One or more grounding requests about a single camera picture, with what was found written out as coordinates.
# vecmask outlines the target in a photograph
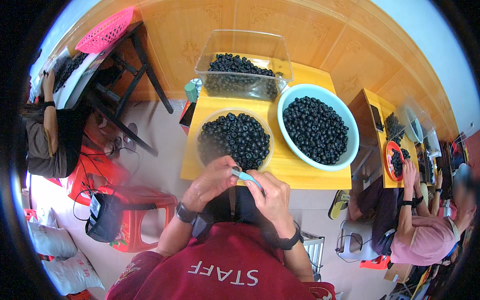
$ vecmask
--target hand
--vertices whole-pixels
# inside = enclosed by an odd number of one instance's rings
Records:
[[[55,75],[53,70],[50,70],[50,73],[46,73],[43,76],[43,94],[44,95],[53,95],[53,84],[55,83]],[[52,97],[45,97],[45,101],[53,101]]]
[[[237,164],[231,156],[212,161],[192,182],[183,197],[183,204],[189,210],[201,212],[205,205],[226,189],[237,185],[238,177],[231,173]]]
[[[440,170],[437,172],[437,182],[435,184],[435,188],[441,189],[443,181],[444,181],[443,173],[442,173],[442,170]]]
[[[272,222],[281,239],[291,239],[296,229],[293,225],[293,218],[288,212],[290,186],[278,180],[270,172],[262,174],[257,170],[248,170],[247,173],[263,187],[265,192],[264,196],[258,185],[253,181],[245,181],[255,199],[258,210]]]
[[[405,159],[403,164],[403,185],[405,189],[412,189],[417,177],[417,169],[410,159]]]

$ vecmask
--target cardboard box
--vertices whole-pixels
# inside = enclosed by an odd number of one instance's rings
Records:
[[[384,279],[397,283],[405,283],[410,279],[412,267],[413,265],[411,264],[393,264],[385,273]]]

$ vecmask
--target light blue tool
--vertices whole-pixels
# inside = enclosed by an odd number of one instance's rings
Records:
[[[248,175],[245,172],[240,172],[240,169],[238,167],[233,167],[232,168],[232,174],[235,175],[235,176],[238,176],[241,180],[251,180],[251,181],[255,182],[258,185],[259,188],[262,189],[262,186],[255,179],[253,179],[252,176]]]

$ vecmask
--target black smartwatch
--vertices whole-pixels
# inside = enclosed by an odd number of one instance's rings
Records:
[[[177,204],[177,218],[185,223],[193,224],[197,218],[198,213],[188,210],[183,206],[182,202]]]
[[[49,107],[49,106],[55,107],[55,102],[53,102],[53,101],[44,102],[43,103],[43,110],[47,109],[47,107]]]
[[[422,197],[418,197],[418,198],[413,198],[413,207],[417,207],[421,202],[423,201],[423,196]]]
[[[292,250],[293,246],[295,246],[295,244],[299,240],[303,243],[303,236],[301,236],[298,228],[295,228],[295,234],[293,235],[293,237],[291,239],[280,239],[279,238],[277,240],[277,246],[282,250]]]

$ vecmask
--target maroon shirt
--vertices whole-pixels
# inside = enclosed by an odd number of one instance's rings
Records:
[[[284,267],[283,252],[269,247],[258,228],[217,223],[205,242],[192,238],[173,256],[136,255],[106,299],[335,300],[335,292],[329,283],[296,278]]]

